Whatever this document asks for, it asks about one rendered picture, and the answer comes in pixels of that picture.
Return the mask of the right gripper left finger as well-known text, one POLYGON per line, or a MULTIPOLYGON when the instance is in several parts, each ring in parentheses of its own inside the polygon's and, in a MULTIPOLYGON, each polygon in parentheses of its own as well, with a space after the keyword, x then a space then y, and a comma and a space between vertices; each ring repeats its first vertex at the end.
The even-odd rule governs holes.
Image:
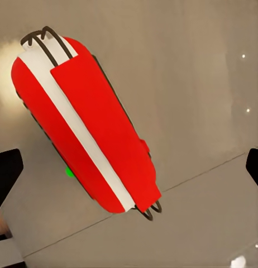
POLYGON ((23 161, 19 149, 0 153, 0 206, 22 171, 23 161))

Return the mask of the radio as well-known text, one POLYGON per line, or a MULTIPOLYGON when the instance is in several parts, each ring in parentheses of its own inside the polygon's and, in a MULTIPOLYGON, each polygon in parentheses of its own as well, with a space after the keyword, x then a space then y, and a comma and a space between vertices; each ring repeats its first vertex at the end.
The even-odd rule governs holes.
POLYGON ((149 148, 97 57, 48 26, 20 43, 25 52, 13 63, 12 83, 68 166, 66 174, 106 211, 134 209, 152 221, 148 208, 158 213, 162 208, 149 148), (46 37, 47 31, 53 38, 46 37))

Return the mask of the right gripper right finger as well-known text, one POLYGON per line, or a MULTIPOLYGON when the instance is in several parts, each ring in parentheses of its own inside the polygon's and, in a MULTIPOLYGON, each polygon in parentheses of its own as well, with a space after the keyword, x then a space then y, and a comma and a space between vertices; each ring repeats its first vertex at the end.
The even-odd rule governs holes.
POLYGON ((258 149, 250 149, 246 161, 246 169, 258 185, 258 149))

